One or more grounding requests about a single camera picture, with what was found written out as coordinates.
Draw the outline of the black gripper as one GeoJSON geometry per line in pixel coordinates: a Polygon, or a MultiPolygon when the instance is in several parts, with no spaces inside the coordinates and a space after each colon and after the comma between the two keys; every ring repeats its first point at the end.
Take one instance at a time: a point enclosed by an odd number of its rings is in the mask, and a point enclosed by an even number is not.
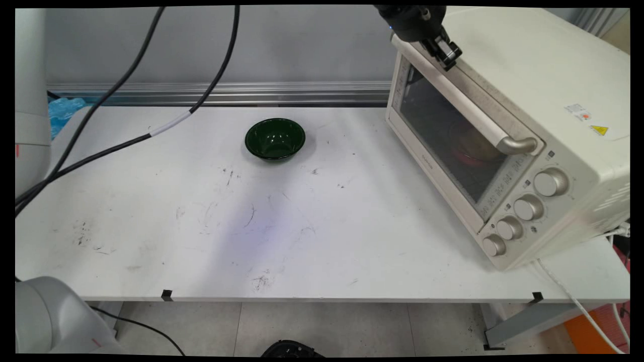
{"type": "Polygon", "coordinates": [[[448,7],[375,5],[375,8],[398,38],[407,43],[422,41],[422,46],[444,71],[452,69],[462,55],[462,51],[450,40],[442,25],[448,7]]]}

